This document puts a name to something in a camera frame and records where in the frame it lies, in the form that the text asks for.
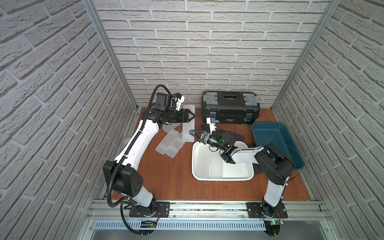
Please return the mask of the small translucent pencil case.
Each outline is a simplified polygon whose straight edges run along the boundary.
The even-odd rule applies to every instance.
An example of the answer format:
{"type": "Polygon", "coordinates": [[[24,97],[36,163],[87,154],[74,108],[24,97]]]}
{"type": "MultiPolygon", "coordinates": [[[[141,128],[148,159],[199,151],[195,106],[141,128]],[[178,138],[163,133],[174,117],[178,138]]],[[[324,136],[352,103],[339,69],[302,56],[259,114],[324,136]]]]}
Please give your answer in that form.
{"type": "Polygon", "coordinates": [[[182,141],[186,143],[193,143],[195,138],[190,134],[190,130],[195,129],[195,112],[196,107],[194,105],[184,106],[184,109],[188,109],[191,113],[188,115],[188,119],[192,118],[188,123],[183,123],[182,141]]]}

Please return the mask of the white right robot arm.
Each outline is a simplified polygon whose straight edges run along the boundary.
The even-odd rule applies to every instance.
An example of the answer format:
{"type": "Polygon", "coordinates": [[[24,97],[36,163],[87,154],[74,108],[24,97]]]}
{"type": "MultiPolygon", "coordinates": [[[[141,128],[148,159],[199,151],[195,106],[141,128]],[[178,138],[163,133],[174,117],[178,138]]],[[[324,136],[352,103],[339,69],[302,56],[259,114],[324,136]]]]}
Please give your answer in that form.
{"type": "Polygon", "coordinates": [[[256,148],[236,146],[236,134],[225,131],[220,137],[204,130],[190,130],[198,142],[217,148],[228,164],[251,163],[261,167],[268,178],[265,196],[260,204],[262,213],[271,218],[281,206],[285,187],[295,168],[294,162],[275,144],[256,148]]]}

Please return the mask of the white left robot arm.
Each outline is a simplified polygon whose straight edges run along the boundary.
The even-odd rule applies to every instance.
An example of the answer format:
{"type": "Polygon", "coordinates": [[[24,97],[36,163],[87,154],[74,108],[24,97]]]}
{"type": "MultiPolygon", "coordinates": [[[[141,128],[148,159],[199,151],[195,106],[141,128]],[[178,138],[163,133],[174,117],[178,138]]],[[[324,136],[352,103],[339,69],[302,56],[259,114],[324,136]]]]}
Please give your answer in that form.
{"type": "Polygon", "coordinates": [[[134,136],[115,160],[103,166],[107,184],[107,203],[117,207],[122,202],[133,199],[136,205],[150,213],[154,212],[156,198],[144,187],[144,179],[137,172],[140,161],[152,138],[164,123],[189,123],[195,113],[189,109],[151,110],[147,109],[134,136]]]}

